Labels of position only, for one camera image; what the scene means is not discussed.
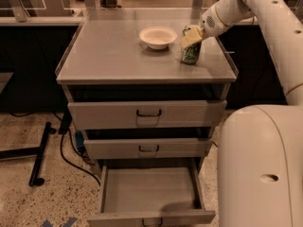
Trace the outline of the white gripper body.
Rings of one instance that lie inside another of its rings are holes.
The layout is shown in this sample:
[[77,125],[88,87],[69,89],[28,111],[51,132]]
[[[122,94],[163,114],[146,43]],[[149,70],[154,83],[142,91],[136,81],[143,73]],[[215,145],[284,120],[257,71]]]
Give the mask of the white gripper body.
[[219,0],[201,15],[200,27],[206,37],[216,37],[253,16],[242,0]]

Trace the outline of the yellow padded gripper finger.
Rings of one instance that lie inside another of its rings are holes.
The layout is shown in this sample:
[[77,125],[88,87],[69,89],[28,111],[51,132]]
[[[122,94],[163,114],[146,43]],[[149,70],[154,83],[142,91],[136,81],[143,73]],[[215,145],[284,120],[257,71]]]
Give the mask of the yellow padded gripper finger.
[[181,40],[181,46],[187,48],[203,39],[202,30],[198,26],[190,26]]

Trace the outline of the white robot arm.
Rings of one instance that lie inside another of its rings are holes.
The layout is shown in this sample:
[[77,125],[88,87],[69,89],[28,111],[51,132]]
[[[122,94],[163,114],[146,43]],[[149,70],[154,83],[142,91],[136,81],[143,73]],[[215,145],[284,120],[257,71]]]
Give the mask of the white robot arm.
[[217,153],[219,227],[303,227],[303,25],[284,0],[219,0],[204,39],[255,17],[285,105],[252,105],[223,123]]

